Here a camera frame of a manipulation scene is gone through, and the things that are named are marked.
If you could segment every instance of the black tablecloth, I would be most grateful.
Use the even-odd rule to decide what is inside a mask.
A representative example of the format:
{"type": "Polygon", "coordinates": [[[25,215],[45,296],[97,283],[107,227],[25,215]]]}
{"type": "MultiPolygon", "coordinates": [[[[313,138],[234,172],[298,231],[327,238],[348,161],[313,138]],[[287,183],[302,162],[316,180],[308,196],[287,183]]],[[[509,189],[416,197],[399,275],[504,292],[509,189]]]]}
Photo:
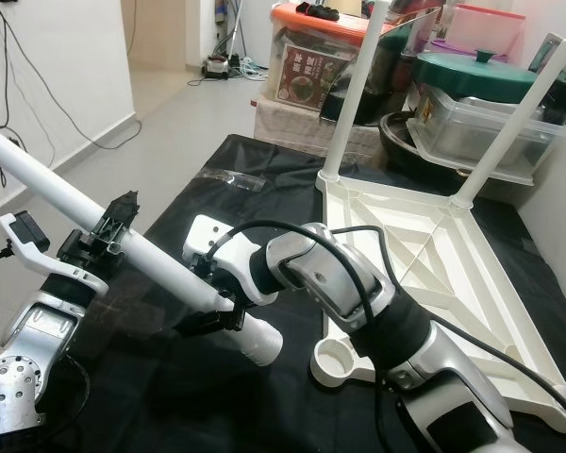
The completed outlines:
{"type": "MultiPolygon", "coordinates": [[[[199,213],[231,225],[256,218],[297,224],[321,221],[322,196],[314,189],[314,180],[322,166],[320,158],[230,136],[207,167],[259,176],[266,180],[264,187],[252,192],[221,180],[196,178],[146,236],[179,260],[192,219],[199,213]]],[[[342,172],[437,191],[393,173],[357,166],[342,172]]],[[[537,255],[512,207],[476,199],[474,217],[566,378],[566,300],[554,274],[537,255]]],[[[248,232],[257,243],[278,234],[264,229],[248,232]]],[[[252,313],[284,336],[283,350],[269,367],[256,367],[221,333],[179,338],[170,327],[188,309],[126,267],[111,285],[107,301],[91,310],[89,323],[80,332],[78,354],[92,356],[81,359],[92,375],[92,396],[75,427],[55,440],[54,451],[382,451],[375,434],[372,388],[350,382],[326,391],[309,376],[312,348],[322,338],[319,307],[302,293],[285,292],[275,304],[252,313]],[[104,331],[114,323],[120,333],[106,336],[104,331]]],[[[53,423],[75,410],[79,396],[73,395],[79,395],[80,388],[73,370],[66,364],[56,367],[42,401],[53,423]]],[[[415,452],[396,417],[395,399],[386,395],[391,444],[396,452],[415,452]]],[[[535,417],[515,414],[515,421],[517,439],[531,451],[566,452],[565,435],[535,417]]]]}

